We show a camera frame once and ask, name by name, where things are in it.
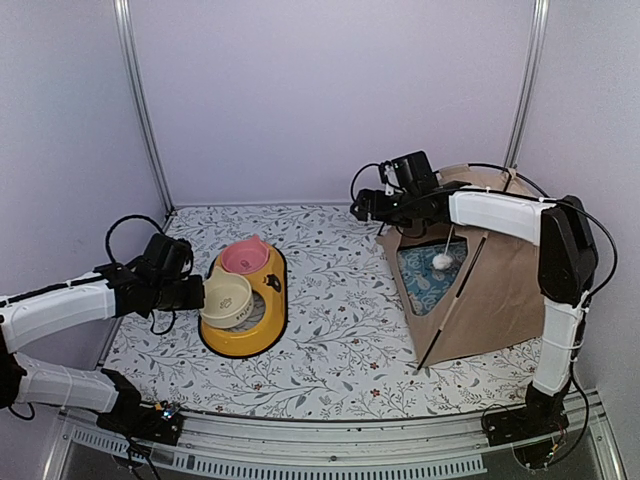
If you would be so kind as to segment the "cream round bowl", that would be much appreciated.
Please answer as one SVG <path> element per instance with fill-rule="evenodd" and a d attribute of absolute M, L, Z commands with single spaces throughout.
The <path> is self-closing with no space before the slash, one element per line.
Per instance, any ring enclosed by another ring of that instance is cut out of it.
<path fill-rule="evenodd" d="M 200 316 L 206 325 L 217 329 L 234 328 L 252 313 L 253 291 L 244 276 L 215 265 L 203 286 L 205 297 Z"/>

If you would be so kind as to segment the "pink round bowl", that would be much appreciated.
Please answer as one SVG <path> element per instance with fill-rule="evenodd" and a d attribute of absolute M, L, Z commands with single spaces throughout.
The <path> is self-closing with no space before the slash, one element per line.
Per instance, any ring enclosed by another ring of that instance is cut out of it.
<path fill-rule="evenodd" d="M 269 257 L 267 243 L 254 235 L 226 247 L 220 255 L 220 264 L 227 272 L 248 275 L 261 270 Z"/>

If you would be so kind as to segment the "blue snowman pattern mat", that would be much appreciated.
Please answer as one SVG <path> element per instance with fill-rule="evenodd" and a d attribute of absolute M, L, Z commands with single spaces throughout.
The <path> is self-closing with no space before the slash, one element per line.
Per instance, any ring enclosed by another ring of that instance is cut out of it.
<path fill-rule="evenodd" d="M 397 253 L 402 282 L 415 315 L 427 315 L 435 308 L 453 285 L 467 257 L 464 240 L 451 242 L 447 254 L 452 258 L 452 264 L 444 270 L 438 270 L 433 266 L 433 259 L 444 249 L 444 244 L 432 244 L 403 249 Z"/>

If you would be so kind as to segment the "yellow pet bowl stand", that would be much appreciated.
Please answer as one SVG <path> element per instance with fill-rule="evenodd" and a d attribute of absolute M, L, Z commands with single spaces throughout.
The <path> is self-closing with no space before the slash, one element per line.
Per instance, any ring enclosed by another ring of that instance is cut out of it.
<path fill-rule="evenodd" d="M 204 281 L 198 333 L 211 352 L 245 359 L 272 348 L 288 325 L 287 264 L 259 236 L 225 247 Z"/>

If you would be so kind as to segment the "beige fabric pet tent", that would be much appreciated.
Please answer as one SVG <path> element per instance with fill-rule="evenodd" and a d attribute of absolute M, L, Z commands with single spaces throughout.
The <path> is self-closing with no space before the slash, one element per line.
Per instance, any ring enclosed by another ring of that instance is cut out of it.
<path fill-rule="evenodd" d="M 404 247 L 444 242 L 448 231 L 447 224 L 436 224 L 421 237 L 412 232 L 406 238 L 391 228 L 377 238 L 397 285 L 418 364 L 463 280 L 483 233 L 488 230 L 454 228 L 454 235 L 466 241 L 468 255 L 453 285 L 427 315 L 412 313 L 397 253 Z M 472 275 L 424 367 L 490 353 L 541 336 L 544 300 L 538 286 L 537 268 L 537 247 L 518 238 L 488 231 Z"/>

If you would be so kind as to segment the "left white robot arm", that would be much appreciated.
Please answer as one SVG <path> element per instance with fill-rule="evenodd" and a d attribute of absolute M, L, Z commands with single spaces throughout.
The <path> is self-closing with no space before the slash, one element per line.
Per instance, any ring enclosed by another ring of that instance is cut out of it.
<path fill-rule="evenodd" d="M 1 405 L 39 403 L 102 414 L 141 409 L 141 394 L 117 371 L 78 370 L 37 361 L 21 348 L 85 323 L 200 309 L 201 276 L 184 239 L 154 234 L 127 264 L 110 261 L 75 279 L 1 299 Z"/>

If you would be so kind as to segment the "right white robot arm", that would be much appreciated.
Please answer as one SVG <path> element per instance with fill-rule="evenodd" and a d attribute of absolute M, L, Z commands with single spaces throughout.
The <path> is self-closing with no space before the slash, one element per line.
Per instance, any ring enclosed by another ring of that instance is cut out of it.
<path fill-rule="evenodd" d="M 457 165 L 433 170 L 424 152 L 379 163 L 382 188 L 352 189 L 351 213 L 387 224 L 389 260 L 402 245 L 453 237 L 468 254 L 430 314 L 410 315 L 434 364 L 540 337 L 528 404 L 565 393 L 593 297 L 598 252 L 591 219 L 574 195 L 554 198 L 517 172 Z"/>

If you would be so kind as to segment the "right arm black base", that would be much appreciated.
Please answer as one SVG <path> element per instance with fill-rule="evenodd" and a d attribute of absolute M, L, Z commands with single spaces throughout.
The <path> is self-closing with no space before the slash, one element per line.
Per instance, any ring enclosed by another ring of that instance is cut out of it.
<path fill-rule="evenodd" d="M 534 408 L 509 408 L 494 403 L 482 414 L 481 428 L 490 446 L 527 441 L 512 449 L 515 460 L 527 470 L 541 470 L 560 458 L 559 451 L 566 445 L 569 420 L 561 406 L 550 416 Z"/>

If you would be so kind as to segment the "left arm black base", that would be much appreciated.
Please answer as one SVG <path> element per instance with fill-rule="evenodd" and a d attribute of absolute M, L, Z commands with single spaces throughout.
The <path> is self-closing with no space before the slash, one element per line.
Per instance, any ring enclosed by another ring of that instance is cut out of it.
<path fill-rule="evenodd" d="M 114 383 L 118 395 L 109 412 L 97 415 L 99 428 L 127 438 L 169 446 L 178 444 L 184 423 L 179 403 L 164 400 L 153 405 L 144 404 L 140 392 L 122 374 L 109 369 L 100 372 Z"/>

